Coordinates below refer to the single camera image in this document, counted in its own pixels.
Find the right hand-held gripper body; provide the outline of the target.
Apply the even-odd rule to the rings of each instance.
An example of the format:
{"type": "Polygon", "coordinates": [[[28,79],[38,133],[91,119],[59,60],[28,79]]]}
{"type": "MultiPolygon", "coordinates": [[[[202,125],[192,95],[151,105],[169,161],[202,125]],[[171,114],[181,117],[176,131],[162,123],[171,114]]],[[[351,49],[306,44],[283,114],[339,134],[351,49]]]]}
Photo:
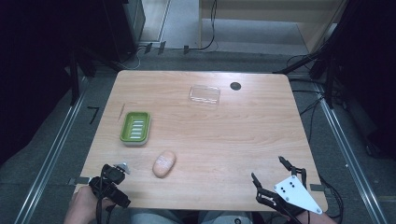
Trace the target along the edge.
{"type": "Polygon", "coordinates": [[[319,215],[323,213],[323,210],[296,175],[291,175],[275,184],[272,192],[274,193],[273,199],[256,198],[256,201],[287,216],[296,216],[300,211],[309,211],[319,215]]]}

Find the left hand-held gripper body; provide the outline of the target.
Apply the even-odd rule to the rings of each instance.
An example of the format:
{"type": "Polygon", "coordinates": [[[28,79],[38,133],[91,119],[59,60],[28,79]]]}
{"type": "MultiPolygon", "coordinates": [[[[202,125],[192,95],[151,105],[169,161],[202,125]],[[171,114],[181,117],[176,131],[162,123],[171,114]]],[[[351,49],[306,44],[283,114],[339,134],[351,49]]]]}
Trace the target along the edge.
{"type": "Polygon", "coordinates": [[[127,171],[122,164],[110,166],[105,164],[99,176],[92,178],[89,186],[98,199],[108,198],[116,205],[127,208],[131,201],[128,196],[117,188],[124,179],[127,171]]]}

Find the person's left hand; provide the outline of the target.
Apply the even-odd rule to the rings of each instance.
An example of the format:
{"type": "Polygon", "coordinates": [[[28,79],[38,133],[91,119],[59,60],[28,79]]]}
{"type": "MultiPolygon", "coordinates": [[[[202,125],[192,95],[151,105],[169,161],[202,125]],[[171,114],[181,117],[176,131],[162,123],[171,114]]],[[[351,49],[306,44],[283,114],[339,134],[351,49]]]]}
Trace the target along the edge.
{"type": "Polygon", "coordinates": [[[73,194],[64,224],[90,224],[96,218],[98,199],[89,186],[81,187],[73,194]]]}

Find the person's right hand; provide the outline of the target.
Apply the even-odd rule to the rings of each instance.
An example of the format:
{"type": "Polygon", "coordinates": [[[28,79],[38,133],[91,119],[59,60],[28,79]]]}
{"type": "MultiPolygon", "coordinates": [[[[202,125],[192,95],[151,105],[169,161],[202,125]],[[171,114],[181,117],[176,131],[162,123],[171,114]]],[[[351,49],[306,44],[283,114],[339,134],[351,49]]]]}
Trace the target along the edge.
{"type": "Polygon", "coordinates": [[[333,219],[327,216],[325,213],[316,214],[311,212],[303,212],[300,215],[295,217],[297,222],[289,217],[288,221],[291,221],[296,224],[337,224],[333,219]]]}

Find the peach soap bar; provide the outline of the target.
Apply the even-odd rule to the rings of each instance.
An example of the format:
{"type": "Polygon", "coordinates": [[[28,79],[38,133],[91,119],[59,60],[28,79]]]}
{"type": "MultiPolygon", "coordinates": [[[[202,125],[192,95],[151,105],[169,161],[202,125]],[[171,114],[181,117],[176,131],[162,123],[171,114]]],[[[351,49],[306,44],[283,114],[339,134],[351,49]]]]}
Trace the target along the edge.
{"type": "Polygon", "coordinates": [[[177,161],[177,156],[173,151],[162,152],[153,163],[152,172],[156,177],[164,178],[172,170],[177,161]]]}

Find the green soap dish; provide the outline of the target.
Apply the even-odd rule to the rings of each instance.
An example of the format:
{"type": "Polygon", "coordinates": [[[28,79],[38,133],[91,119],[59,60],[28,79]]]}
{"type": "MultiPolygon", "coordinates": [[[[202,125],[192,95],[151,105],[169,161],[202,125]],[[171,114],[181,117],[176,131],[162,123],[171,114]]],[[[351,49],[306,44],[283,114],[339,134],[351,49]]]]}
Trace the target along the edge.
{"type": "Polygon", "coordinates": [[[149,140],[150,114],[128,112],[120,131],[120,140],[127,147],[140,147],[149,140]]]}

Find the clear plastic container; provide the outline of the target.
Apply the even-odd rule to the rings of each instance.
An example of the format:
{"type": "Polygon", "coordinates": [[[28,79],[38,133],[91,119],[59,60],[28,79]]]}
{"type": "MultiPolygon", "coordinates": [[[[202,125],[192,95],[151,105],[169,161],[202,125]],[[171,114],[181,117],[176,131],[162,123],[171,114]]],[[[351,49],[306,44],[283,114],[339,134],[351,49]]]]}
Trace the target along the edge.
{"type": "Polygon", "coordinates": [[[206,85],[193,85],[189,93],[192,102],[203,105],[218,105],[220,88],[206,85]]]}

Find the black stand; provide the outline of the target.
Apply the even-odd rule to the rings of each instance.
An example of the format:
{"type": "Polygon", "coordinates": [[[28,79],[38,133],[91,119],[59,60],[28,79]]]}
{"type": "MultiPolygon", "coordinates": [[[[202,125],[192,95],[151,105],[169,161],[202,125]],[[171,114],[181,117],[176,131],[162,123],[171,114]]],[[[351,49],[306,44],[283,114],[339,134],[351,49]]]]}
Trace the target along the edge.
{"type": "Polygon", "coordinates": [[[341,19],[340,22],[334,28],[329,39],[316,50],[314,53],[307,54],[300,61],[287,66],[284,69],[275,71],[275,74],[287,75],[290,72],[302,67],[308,63],[314,62],[314,65],[309,71],[309,76],[313,79],[320,78],[323,74],[325,77],[325,92],[324,99],[330,109],[333,109],[332,105],[332,87],[336,72],[336,47],[341,43],[342,37],[347,32],[349,21],[348,19],[341,19]]]}
{"type": "Polygon", "coordinates": [[[71,77],[71,92],[72,98],[70,105],[75,105],[78,98],[82,94],[82,90],[79,87],[78,72],[81,71],[85,77],[93,77],[96,72],[96,68],[92,63],[92,60],[98,61],[108,68],[111,68],[115,72],[122,70],[120,65],[111,62],[104,56],[96,53],[92,49],[88,48],[77,48],[73,47],[69,50],[69,73],[71,77]]]}

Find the light wooden furniture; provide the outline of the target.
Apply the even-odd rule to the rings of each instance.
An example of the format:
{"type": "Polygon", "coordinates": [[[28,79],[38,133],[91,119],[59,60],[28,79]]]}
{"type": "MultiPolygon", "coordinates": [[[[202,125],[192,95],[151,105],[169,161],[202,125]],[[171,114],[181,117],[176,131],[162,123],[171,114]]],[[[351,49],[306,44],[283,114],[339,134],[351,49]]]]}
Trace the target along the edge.
{"type": "Polygon", "coordinates": [[[217,0],[217,18],[239,21],[296,22],[309,52],[324,43],[348,0],[217,0]]]}

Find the black cabinet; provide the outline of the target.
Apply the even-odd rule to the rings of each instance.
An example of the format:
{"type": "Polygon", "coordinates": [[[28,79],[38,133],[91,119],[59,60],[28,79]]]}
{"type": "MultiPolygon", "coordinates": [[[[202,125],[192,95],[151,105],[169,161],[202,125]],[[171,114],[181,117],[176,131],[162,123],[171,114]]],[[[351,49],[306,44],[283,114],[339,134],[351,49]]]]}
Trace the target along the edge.
{"type": "Polygon", "coordinates": [[[110,58],[121,62],[137,52],[146,22],[142,0],[103,0],[110,28],[110,58]]]}

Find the metal floor rail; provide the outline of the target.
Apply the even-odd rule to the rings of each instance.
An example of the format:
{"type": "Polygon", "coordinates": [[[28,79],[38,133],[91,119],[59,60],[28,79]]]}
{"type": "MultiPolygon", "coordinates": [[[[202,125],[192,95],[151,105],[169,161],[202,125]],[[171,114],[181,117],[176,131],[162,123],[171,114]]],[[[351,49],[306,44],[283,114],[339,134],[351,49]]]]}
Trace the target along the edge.
{"type": "Polygon", "coordinates": [[[335,140],[346,161],[346,167],[349,170],[366,210],[374,224],[389,224],[381,208],[381,205],[373,191],[371,184],[363,172],[353,148],[349,144],[344,130],[333,109],[328,106],[327,101],[321,99],[321,107],[324,115],[332,129],[335,140]]]}
{"type": "Polygon", "coordinates": [[[67,114],[62,122],[62,125],[53,140],[46,159],[30,187],[28,194],[23,202],[20,212],[18,213],[13,224],[29,224],[35,208],[37,207],[41,196],[47,186],[55,164],[63,150],[64,143],[70,133],[70,130],[75,122],[81,105],[85,99],[86,91],[89,87],[90,81],[87,77],[83,77],[79,82],[78,90],[80,96],[70,105],[67,114]]]}

